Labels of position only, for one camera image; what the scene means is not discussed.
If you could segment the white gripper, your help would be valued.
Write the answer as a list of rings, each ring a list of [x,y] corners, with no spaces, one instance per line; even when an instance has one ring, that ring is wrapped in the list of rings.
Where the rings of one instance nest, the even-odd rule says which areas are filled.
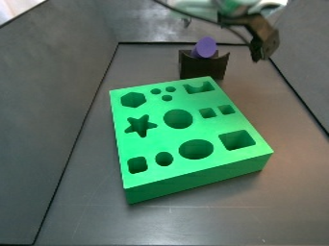
[[[188,16],[220,22],[219,14],[228,17],[269,15],[287,6],[288,0],[168,0],[168,4]]]

